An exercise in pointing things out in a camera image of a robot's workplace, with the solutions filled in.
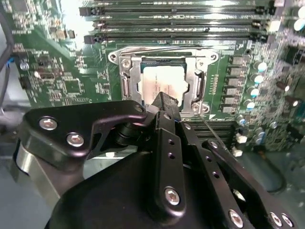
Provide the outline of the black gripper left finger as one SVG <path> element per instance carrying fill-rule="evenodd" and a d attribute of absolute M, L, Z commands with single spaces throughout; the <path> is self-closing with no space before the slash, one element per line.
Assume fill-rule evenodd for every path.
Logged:
<path fill-rule="evenodd" d="M 31 110 L 21 123 L 21 145 L 69 175 L 102 152 L 128 146 L 153 154 L 158 166 L 166 165 L 166 158 L 183 163 L 178 122 L 166 108 L 166 96 L 158 93 L 147 107 L 125 100 Z M 169 187 L 156 175 L 148 211 L 162 221 L 178 221 L 186 211 L 184 181 Z"/>

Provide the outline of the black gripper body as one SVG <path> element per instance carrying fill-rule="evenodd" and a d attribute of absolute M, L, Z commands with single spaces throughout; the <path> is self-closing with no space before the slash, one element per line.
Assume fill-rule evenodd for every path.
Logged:
<path fill-rule="evenodd" d="M 152 216 L 155 177 L 174 187 L 183 180 L 186 213 L 174 229 L 222 229 L 222 216 L 202 173 L 166 158 L 158 166 L 151 153 L 134 153 L 68 190 L 56 204 L 50 229 L 168 229 Z"/>

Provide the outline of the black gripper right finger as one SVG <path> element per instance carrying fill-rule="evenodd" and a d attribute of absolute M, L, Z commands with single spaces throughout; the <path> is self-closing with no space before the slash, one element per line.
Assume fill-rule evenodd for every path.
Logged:
<path fill-rule="evenodd" d="M 215 132 L 203 143 L 181 120 L 178 102 L 166 96 L 166 108 L 177 120 L 178 136 L 204 174 L 212 219 L 217 229 L 295 229 L 297 222 L 256 179 L 230 155 Z"/>

